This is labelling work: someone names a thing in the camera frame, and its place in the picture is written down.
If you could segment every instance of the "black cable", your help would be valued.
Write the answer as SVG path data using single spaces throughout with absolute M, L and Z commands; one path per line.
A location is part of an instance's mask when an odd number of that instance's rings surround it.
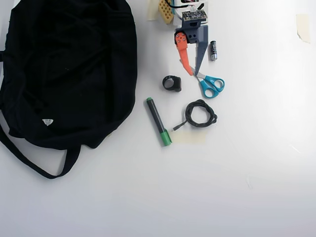
M 192 111 L 194 107 L 197 107 L 197 106 L 203 107 L 206 109 L 206 111 L 209 112 L 210 118 L 207 122 L 197 123 L 192 120 L 192 117 L 191 117 Z M 178 130 L 187 122 L 194 127 L 208 127 L 211 124 L 216 123 L 217 121 L 217 115 L 215 114 L 214 110 L 211 107 L 209 107 L 209 105 L 204 100 L 197 100 L 197 101 L 191 102 L 186 108 L 185 116 L 186 116 L 186 120 L 183 123 L 179 124 L 178 126 L 174 127 L 173 128 L 174 131 Z
M 188 7 L 189 5 L 182 5 L 182 6 L 173 6 L 171 5 L 168 0 L 165 0 L 165 2 L 167 3 L 168 6 L 170 6 L 171 8 L 185 8 L 185 7 Z

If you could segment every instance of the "battery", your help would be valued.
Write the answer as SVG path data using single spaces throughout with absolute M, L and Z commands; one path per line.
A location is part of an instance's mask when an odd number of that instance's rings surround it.
M 217 48 L 216 48 L 216 41 L 211 42 L 211 60 L 217 60 Z

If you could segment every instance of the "scissor blade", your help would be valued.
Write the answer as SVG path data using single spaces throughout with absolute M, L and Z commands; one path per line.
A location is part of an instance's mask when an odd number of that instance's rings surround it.
M 193 74 L 195 75 L 195 70 L 194 70 L 194 68 L 191 67 L 191 69 L 192 69 Z M 205 78 L 206 78 L 206 75 L 204 75 L 204 74 L 202 74 L 202 73 L 199 72 L 199 73 L 196 75 L 196 77 L 197 77 L 197 78 L 205 79 Z

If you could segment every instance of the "tape piece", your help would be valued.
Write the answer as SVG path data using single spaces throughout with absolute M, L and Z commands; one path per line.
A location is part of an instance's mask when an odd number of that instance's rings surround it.
M 172 143 L 205 144 L 207 131 L 172 131 L 169 134 Z
M 297 35 L 306 43 L 311 43 L 310 17 L 307 14 L 296 15 Z
M 147 20 L 154 21 L 158 19 L 159 16 L 159 0 L 147 0 L 148 9 L 147 9 Z

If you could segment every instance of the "green marker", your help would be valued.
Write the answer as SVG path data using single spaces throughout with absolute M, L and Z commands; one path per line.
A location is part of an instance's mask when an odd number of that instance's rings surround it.
M 167 129 L 164 128 L 161 118 L 159 116 L 158 110 L 156 108 L 156 105 L 153 101 L 153 99 L 151 97 L 147 98 L 147 104 L 149 106 L 150 112 L 152 113 L 156 126 L 158 128 L 158 131 L 160 133 L 161 139 L 164 143 L 165 146 L 169 146 L 171 145 L 172 141 L 171 138 L 169 136 L 169 133 L 167 131 Z

